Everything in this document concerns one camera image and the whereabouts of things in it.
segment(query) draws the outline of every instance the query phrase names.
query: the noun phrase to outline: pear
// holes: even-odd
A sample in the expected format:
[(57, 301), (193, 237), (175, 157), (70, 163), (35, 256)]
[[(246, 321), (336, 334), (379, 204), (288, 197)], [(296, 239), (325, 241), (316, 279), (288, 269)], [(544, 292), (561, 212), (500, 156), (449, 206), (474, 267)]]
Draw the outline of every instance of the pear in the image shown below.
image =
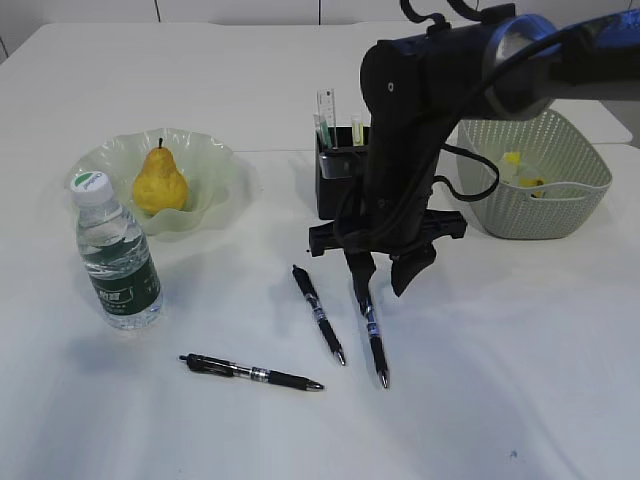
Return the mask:
[(161, 138), (133, 182), (133, 201), (146, 213), (155, 215), (165, 208), (182, 210), (188, 195), (187, 181), (178, 171), (171, 151), (162, 146)]

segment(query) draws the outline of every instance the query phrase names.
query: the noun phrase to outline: white bottle cap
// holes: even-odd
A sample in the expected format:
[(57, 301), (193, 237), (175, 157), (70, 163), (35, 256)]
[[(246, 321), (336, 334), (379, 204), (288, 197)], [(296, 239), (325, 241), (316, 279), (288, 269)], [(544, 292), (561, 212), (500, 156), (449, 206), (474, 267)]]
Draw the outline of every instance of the white bottle cap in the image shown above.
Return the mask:
[(106, 173), (85, 172), (71, 181), (73, 200), (79, 207), (102, 205), (113, 197), (113, 187)]

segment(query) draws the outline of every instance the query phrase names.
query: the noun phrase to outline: pen holder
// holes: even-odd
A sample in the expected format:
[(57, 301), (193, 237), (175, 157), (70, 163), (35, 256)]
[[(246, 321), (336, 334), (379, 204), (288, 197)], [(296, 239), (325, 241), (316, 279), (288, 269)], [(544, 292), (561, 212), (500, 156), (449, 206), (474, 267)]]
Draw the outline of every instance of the pen holder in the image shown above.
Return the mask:
[(337, 127), (338, 148), (322, 145), (316, 134), (316, 201), (318, 217), (333, 220), (342, 197), (364, 174), (368, 154), (369, 127), (364, 127), (364, 145), (354, 147), (351, 127)]

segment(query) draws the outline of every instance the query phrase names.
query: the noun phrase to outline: gray woven basket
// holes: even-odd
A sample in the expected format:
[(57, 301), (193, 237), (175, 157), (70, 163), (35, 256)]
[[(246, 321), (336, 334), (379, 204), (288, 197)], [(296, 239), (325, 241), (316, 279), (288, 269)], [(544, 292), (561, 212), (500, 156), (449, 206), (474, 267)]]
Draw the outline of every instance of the gray woven basket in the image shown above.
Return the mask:
[[(458, 146), (492, 162), (518, 151), (545, 185), (524, 188), (500, 182), (489, 197), (471, 203), (482, 226), (511, 239), (561, 238), (591, 215), (611, 185), (611, 171), (587, 139), (565, 117), (546, 110), (525, 122), (464, 120)], [(466, 194), (488, 188), (493, 173), (484, 165), (458, 156), (458, 173)], [(533, 197), (543, 191), (542, 198)]]

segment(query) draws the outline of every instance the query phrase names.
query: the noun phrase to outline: water bottle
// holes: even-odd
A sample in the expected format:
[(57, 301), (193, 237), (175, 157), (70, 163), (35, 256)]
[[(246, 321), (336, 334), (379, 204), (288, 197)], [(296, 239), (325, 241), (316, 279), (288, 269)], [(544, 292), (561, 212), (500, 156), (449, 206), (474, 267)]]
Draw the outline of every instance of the water bottle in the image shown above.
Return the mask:
[(71, 192), (80, 209), (78, 250), (107, 323), (127, 330), (150, 324), (160, 313), (162, 291), (142, 227), (102, 172), (76, 177)]

